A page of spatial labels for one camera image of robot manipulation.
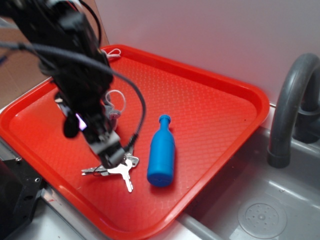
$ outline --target wire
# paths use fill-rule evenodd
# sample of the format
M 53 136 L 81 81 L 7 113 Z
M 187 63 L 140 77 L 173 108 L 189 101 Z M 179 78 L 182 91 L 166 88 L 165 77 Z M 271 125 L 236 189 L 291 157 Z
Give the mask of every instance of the wire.
M 78 12 L 78 9 L 76 8 L 76 6 L 73 3 L 71 3 L 70 1 L 67 1 L 67 3 L 73 10 Z
M 94 18 L 96 25 L 98 27 L 98 40 L 99 40 L 99 46 L 101 46 L 101 41 L 102 41 L 102 33 L 101 33 L 101 25 L 99 22 L 99 19 L 96 15 L 96 13 L 92 10 L 92 8 L 86 4 L 83 0 L 79 0 L 79 2 L 89 11 L 89 13 L 92 15 L 92 17 Z
M 140 118 L 140 121 L 137 125 L 135 133 L 132 135 L 129 143 L 123 149 L 127 152 L 129 150 L 129 148 L 135 144 L 135 142 L 138 138 L 139 132 L 141 130 L 141 127 L 144 123 L 145 117 L 146 117 L 146 111 L 147 111 L 146 108 L 147 107 L 146 107 L 146 102 L 145 102 L 144 96 L 140 92 L 139 88 L 130 79 L 121 75 L 117 71 L 114 71 L 112 68 L 108 67 L 107 65 L 105 65 L 97 60 L 94 60 L 86 55 L 83 55 L 83 54 L 80 54 L 77 52 L 73 52 L 73 51 L 69 51 L 69 50 L 64 50 L 64 49 L 53 47 L 53 46 L 47 46 L 47 45 L 42 45 L 42 44 L 30 45 L 30 44 L 25 44 L 25 43 L 12 43 L 12 42 L 0 41 L 0 48 L 7 48 L 7 49 L 11 49 L 11 50 L 20 50 L 20 51 L 26 50 L 32 54 L 35 54 L 35 51 L 36 51 L 37 53 L 40 53 L 40 54 L 52 55 L 52 56 L 56 56 L 58 58 L 64 58 L 64 59 L 70 60 L 75 63 L 79 63 L 79 64 L 87 65 L 88 67 L 91 67 L 91 68 L 95 68 L 103 73 L 114 75 L 114 76 L 122 79 L 123 81 L 125 81 L 136 92 L 136 94 L 141 102 L 142 113 L 141 113 L 141 118 Z
M 111 107 L 113 107 L 114 109 L 116 108 L 115 105 L 113 105 L 109 100 L 108 100 L 108 96 L 111 94 L 111 93 L 118 93 L 121 95 L 122 99 L 123 99 L 123 107 L 122 107 L 122 110 L 120 111 L 120 113 L 122 113 L 125 109 L 126 109 L 126 105 L 127 105 L 127 102 L 126 102 L 126 97 L 125 95 L 117 90 L 117 89 L 114 89 L 114 90 L 111 90 L 111 91 L 108 91 L 106 94 L 105 94 L 105 100 L 108 104 L 111 105 Z
M 110 52 L 106 52 L 105 50 L 101 50 L 106 55 L 107 59 L 112 59 L 112 58 L 120 58 L 121 57 L 121 50 L 119 48 L 114 48 Z
M 95 176 L 95 177 L 101 177 L 101 176 L 102 176 L 101 173 L 108 172 L 108 170 L 98 171 L 98 169 L 99 169 L 101 166 L 103 166 L 103 165 L 100 164 L 99 166 L 97 166 L 97 167 L 95 168 L 95 170 L 92 172 L 93 176 Z
M 7 60 L 8 57 L 13 53 L 11 49 L 5 51 L 1 56 L 0 56 L 0 66 L 4 64 Z

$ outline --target key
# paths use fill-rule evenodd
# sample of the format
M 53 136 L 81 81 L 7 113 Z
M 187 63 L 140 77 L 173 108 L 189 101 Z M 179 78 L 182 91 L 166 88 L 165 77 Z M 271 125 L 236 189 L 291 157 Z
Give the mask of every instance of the key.
M 132 167 L 135 168 L 139 163 L 139 158 L 132 155 L 125 155 L 125 159 L 129 159 L 132 162 Z
M 94 173 L 101 174 L 102 176 L 109 175 L 108 170 L 106 168 L 104 168 L 104 166 L 102 166 L 102 165 L 97 166 L 97 167 L 90 167 L 87 169 L 82 169 L 81 172 L 82 172 L 82 174 L 81 174 L 82 176 L 87 176 L 87 175 L 94 174 Z
M 125 164 L 120 164 L 115 168 L 108 169 L 108 172 L 110 174 L 121 174 L 123 180 L 125 181 L 126 188 L 128 189 L 129 193 L 132 192 L 134 189 L 134 186 L 132 185 L 130 181 L 130 175 L 129 175 L 129 170 L 132 168 L 133 164 L 132 161 L 129 159 L 125 160 Z

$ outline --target blue bottle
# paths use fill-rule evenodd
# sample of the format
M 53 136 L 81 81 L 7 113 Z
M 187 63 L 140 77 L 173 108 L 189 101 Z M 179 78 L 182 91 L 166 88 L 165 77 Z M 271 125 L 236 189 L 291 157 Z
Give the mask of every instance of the blue bottle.
M 147 179 L 156 187 L 166 187 L 174 179 L 175 139 L 169 131 L 170 116 L 160 116 L 159 122 L 151 141 Z

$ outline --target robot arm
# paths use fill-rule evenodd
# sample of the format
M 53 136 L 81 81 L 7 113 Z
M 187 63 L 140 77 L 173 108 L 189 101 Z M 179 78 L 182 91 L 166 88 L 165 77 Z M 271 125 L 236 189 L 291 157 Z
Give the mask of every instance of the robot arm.
M 107 56 L 86 18 L 70 3 L 49 0 L 0 0 L 0 15 L 12 18 L 32 44 L 42 44 L 77 52 L 109 67 Z M 106 114 L 103 98 L 113 76 L 49 54 L 40 54 L 40 70 L 52 76 L 58 87 L 55 102 L 66 119 L 63 133 L 67 138 L 82 131 L 91 150 L 106 169 L 123 160 L 125 150 L 113 131 L 114 120 Z M 79 122 L 85 127 L 80 129 Z

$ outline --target drain cover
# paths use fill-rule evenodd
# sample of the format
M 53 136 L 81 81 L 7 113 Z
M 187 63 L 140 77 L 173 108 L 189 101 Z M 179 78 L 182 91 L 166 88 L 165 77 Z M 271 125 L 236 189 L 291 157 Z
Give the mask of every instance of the drain cover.
M 240 207 L 238 221 L 249 235 L 271 239 L 283 232 L 287 215 L 276 202 L 268 198 L 253 198 Z

